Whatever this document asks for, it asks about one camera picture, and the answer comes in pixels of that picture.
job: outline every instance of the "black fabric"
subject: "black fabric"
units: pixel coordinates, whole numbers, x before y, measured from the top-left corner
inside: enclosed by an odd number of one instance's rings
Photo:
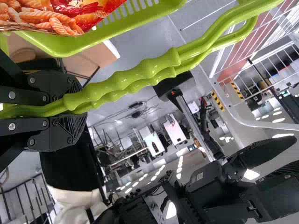
[[[85,128],[75,145],[54,153],[40,153],[46,182],[62,190],[91,191],[99,188],[91,150],[94,148]]]
[[[86,213],[87,213],[87,217],[89,219],[89,223],[93,223],[94,218],[93,218],[93,213],[92,213],[91,209],[86,209]]]

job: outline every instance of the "metal rod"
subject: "metal rod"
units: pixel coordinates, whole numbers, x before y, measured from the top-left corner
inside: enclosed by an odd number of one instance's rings
[[[20,206],[21,206],[22,213],[23,213],[23,215],[25,216],[25,219],[26,219],[26,224],[28,224],[28,219],[27,219],[27,216],[25,215],[25,212],[24,212],[24,208],[23,208],[23,205],[22,205],[22,202],[21,202],[19,191],[18,191],[17,188],[15,190],[17,192],[17,196],[18,196],[18,199],[19,199],[19,203],[20,203]]]
[[[1,188],[1,192],[2,192],[2,195],[3,195],[4,205],[5,205],[5,209],[6,209],[8,219],[10,221],[12,221],[11,216],[10,216],[10,212],[9,212],[9,208],[8,208],[8,204],[7,204],[7,201],[6,201],[6,197],[5,197],[5,194],[3,194],[3,188]]]
[[[122,149],[125,150],[125,148],[124,148],[123,145],[122,145],[121,138],[120,138],[120,135],[118,134],[118,131],[117,131],[117,130],[115,130],[115,131],[116,131],[116,133],[117,133],[117,137],[118,137],[118,139],[119,139],[119,141],[120,141],[120,143],[121,143],[121,147],[122,147]]]
[[[43,214],[42,214],[41,206],[39,205],[37,197],[36,197],[36,203],[37,203],[37,206],[38,206],[39,213],[41,214],[42,222],[44,223],[45,220],[43,219]]]
[[[269,87],[270,85],[267,83],[266,79],[262,76],[260,71],[257,69],[257,67],[252,63],[250,59],[248,59],[248,62],[252,65],[252,67],[255,69],[257,74],[263,79],[263,81],[266,83],[266,85]],[[275,99],[281,104],[281,106],[284,108],[284,110],[287,112],[287,114],[290,116],[290,118],[293,120],[295,124],[299,124],[299,122],[296,119],[296,116],[293,114],[293,112],[290,110],[290,108],[284,104],[282,100],[279,99],[276,92],[273,90],[273,87],[270,88],[271,93],[275,97]]]
[[[103,141],[102,141],[102,139],[101,139],[101,137],[100,137],[100,135],[99,135],[99,133],[98,133],[97,129],[95,128],[95,126],[93,126],[93,128],[94,128],[94,130],[95,130],[95,132],[96,132],[96,134],[97,134],[98,138],[100,139],[100,141],[101,141],[102,145],[104,146],[105,144],[103,143]]]
[[[48,208],[48,204],[47,204],[47,201],[46,201],[46,197],[45,197],[45,194],[43,193],[43,189],[41,188],[41,191],[42,191],[42,195],[43,195],[43,200],[45,201],[45,205],[46,205],[46,207],[47,207],[47,211],[48,211],[48,214],[49,214],[49,217],[50,217],[50,221],[51,221],[51,223],[53,224],[53,222],[52,222],[52,218],[51,218],[51,216],[50,216],[50,210],[49,210],[49,208]]]
[[[108,136],[109,140],[112,142],[112,145],[115,146],[114,142],[111,140],[111,138],[109,137],[108,133],[106,133],[106,135]]]
[[[103,129],[103,133],[104,133],[104,138],[105,138],[106,144],[108,144],[107,137],[106,137],[106,134],[105,134],[105,130],[104,130],[104,129]]]
[[[31,209],[31,213],[32,213],[32,216],[33,216],[33,220],[34,220],[34,223],[37,224],[36,217],[34,216],[34,212],[33,212],[33,206],[32,206],[32,202],[31,202],[31,198],[30,198],[30,195],[29,195],[29,192],[28,192],[28,188],[27,188],[26,183],[24,183],[24,185],[25,185],[26,193],[27,193],[27,196],[28,196],[28,199],[29,199],[30,209]]]
[[[120,163],[120,162],[122,162],[122,161],[124,161],[124,160],[126,160],[126,159],[128,159],[128,158],[130,158],[130,157],[132,157],[133,155],[136,155],[136,154],[138,154],[138,153],[140,153],[140,152],[142,152],[142,151],[144,151],[144,150],[146,150],[146,149],[148,149],[148,147],[143,148],[143,149],[140,149],[140,150],[138,150],[137,152],[134,152],[134,153],[132,153],[131,155],[128,155],[127,157],[125,157],[125,158],[123,158],[123,159],[121,159],[121,160],[118,160],[118,161],[116,161],[115,163],[113,163],[113,164],[111,164],[111,165],[109,165],[109,166],[110,166],[110,167],[111,167],[111,166],[114,166],[114,165],[116,165],[116,164],[118,164],[118,163]]]
[[[34,184],[34,186],[35,186],[35,188],[36,188],[36,192],[37,192],[37,195],[38,195],[38,199],[39,199],[41,205],[43,205],[42,200],[41,200],[41,197],[40,197],[40,195],[39,195],[39,193],[38,193],[38,189],[37,189],[35,180],[33,180],[33,184]]]
[[[89,77],[89,79],[84,83],[82,88],[84,88],[90,82],[90,80],[94,77],[94,75],[98,72],[99,69],[100,67],[98,66],[97,69],[93,72],[93,74]]]

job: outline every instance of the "screw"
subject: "screw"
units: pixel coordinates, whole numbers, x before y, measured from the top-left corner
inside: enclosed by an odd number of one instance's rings
[[[33,83],[36,82],[36,79],[35,79],[34,77],[31,77],[31,78],[30,78],[30,82],[33,84]]]
[[[11,98],[11,99],[14,99],[15,98],[15,92],[13,92],[13,91],[9,92],[8,97]]]
[[[13,131],[15,129],[15,123],[10,123],[9,126],[8,126],[8,129],[10,131]]]
[[[35,144],[35,142],[36,142],[36,141],[35,141],[34,139],[31,139],[30,142],[29,142],[29,144],[32,146],[32,145]]]
[[[53,126],[57,126],[57,124],[58,124],[57,120],[56,120],[56,119],[53,119],[53,121],[52,121],[52,125],[53,125]]]

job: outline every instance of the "orange snack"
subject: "orange snack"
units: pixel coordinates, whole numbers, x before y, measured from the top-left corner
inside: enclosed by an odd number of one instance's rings
[[[61,35],[69,35],[69,33],[66,31],[62,23],[59,21],[58,18],[52,17],[49,19],[50,25],[52,28],[56,31],[56,33],[61,34]]]
[[[8,5],[0,2],[0,14],[8,14]]]
[[[57,18],[61,22],[69,23],[70,18],[66,15],[60,13],[54,13],[50,11],[34,11],[34,12],[20,12],[20,17],[24,20],[26,19],[40,19],[40,20],[49,20],[50,18]]]
[[[21,11],[21,5],[16,0],[8,0],[8,6],[13,8],[17,12]]]
[[[42,10],[42,4],[38,0],[19,0],[22,5],[30,8],[37,8]]]

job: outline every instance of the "green handle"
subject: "green handle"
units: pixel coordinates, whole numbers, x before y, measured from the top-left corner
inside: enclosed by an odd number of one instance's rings
[[[103,82],[90,83],[80,92],[65,94],[64,105],[68,110],[73,111],[83,103],[97,101],[109,92],[124,90],[135,81],[152,78],[159,71],[180,64],[181,60],[177,50],[171,48],[160,57],[142,60],[139,65],[130,70],[117,71]]]
[[[166,68],[159,73],[157,73],[153,78],[141,79],[130,84],[126,89],[120,91],[113,91],[105,94],[98,101],[93,101],[89,103],[84,103],[78,106],[72,113],[74,114],[82,114],[89,110],[99,108],[101,105],[107,102],[117,101],[124,95],[137,93],[139,90],[146,86],[157,85],[159,82],[166,78],[174,78],[177,76],[173,67]]]

